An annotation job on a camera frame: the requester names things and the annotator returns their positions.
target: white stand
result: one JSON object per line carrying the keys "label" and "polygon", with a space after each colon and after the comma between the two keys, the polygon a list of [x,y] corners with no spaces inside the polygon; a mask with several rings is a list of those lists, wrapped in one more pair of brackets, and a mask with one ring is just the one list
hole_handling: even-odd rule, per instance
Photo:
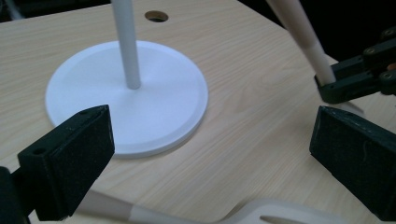
{"label": "white stand", "polygon": [[[127,2],[114,1],[115,13]],[[208,90],[189,58],[164,45],[122,38],[134,30],[120,23],[125,22],[116,14],[120,42],[84,49],[58,68],[49,81],[46,107],[57,126],[80,110],[109,105],[115,157],[140,158],[174,148],[193,134],[204,116]],[[133,47],[120,50],[120,45]]]}

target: black mechanical clamp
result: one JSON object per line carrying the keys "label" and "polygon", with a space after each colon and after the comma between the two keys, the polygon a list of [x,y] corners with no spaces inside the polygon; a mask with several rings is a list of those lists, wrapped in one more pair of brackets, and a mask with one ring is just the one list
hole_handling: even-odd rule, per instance
{"label": "black mechanical clamp", "polygon": [[[336,81],[319,86],[322,100],[340,104],[375,92],[396,94],[396,27],[361,56],[332,66]],[[396,221],[396,134],[357,115],[321,106],[310,152],[383,221]]]}
{"label": "black mechanical clamp", "polygon": [[14,173],[0,167],[0,223],[72,216],[113,154],[108,106],[80,111],[20,152]]}

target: dark background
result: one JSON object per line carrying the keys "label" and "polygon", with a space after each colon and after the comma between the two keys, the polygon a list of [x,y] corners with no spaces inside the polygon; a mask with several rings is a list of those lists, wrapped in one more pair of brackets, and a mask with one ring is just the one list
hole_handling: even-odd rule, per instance
{"label": "dark background", "polygon": [[[265,0],[239,1],[280,24]],[[14,2],[21,14],[29,18],[99,6],[108,4],[110,0],[14,0]],[[301,0],[300,2],[324,50],[337,61],[361,54],[364,49],[377,43],[383,30],[396,26],[396,0]],[[7,6],[3,6],[0,21],[9,21]]]}

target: white circular base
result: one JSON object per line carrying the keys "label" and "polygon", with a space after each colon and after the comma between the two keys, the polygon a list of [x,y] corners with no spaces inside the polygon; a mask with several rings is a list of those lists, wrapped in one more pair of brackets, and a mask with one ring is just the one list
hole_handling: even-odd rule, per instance
{"label": "white circular base", "polygon": [[199,68],[166,46],[137,41],[141,87],[126,86],[119,42],[84,49],[54,73],[46,93],[57,126],[78,111],[109,105],[115,157],[164,152],[187,139],[201,122],[208,90]]}

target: light wood tabletop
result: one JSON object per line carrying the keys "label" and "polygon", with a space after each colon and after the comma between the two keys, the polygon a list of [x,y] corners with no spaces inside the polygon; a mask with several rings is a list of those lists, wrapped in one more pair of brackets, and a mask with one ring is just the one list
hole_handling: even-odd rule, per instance
{"label": "light wood tabletop", "polygon": [[[310,155],[323,103],[313,70],[284,29],[236,0],[136,0],[134,10],[138,39],[176,49],[198,65],[208,108],[184,145],[145,159],[113,159],[93,189],[202,222],[240,203],[274,198],[348,223],[381,223]],[[147,20],[150,10],[169,20]],[[1,166],[15,171],[17,153],[53,128],[44,98],[54,71],[79,51],[116,39],[110,6],[0,24]],[[355,103],[395,133],[395,97],[375,94]],[[30,219],[39,222],[34,213]],[[64,223],[120,222],[74,214]]]}

